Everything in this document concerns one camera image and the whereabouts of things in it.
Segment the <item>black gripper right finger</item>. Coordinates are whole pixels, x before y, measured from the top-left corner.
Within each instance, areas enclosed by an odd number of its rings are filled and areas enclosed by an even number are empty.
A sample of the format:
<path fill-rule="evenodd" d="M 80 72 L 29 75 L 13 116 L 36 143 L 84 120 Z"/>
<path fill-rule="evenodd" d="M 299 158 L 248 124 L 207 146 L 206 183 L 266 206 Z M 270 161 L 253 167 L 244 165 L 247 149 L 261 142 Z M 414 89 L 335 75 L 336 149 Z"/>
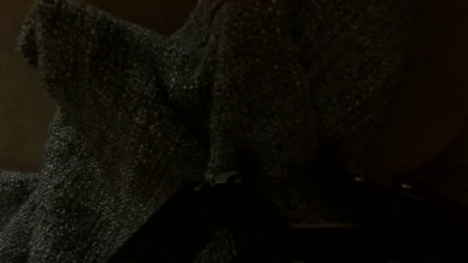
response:
<path fill-rule="evenodd" d="M 292 228 L 294 263 L 468 263 L 466 209 L 422 187 L 321 183 L 336 224 Z"/>

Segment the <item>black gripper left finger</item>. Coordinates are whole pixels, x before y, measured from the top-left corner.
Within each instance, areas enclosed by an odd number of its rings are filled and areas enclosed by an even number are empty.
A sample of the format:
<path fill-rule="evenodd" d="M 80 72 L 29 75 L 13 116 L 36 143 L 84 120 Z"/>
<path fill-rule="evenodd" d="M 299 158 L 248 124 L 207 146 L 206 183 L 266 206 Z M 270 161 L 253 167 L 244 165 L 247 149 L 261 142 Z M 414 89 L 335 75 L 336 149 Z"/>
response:
<path fill-rule="evenodd" d="M 215 186 L 188 183 L 106 263 L 194 263 L 218 231 L 231 235 L 234 263 L 259 263 L 273 256 L 266 219 L 267 200 L 238 175 Z"/>

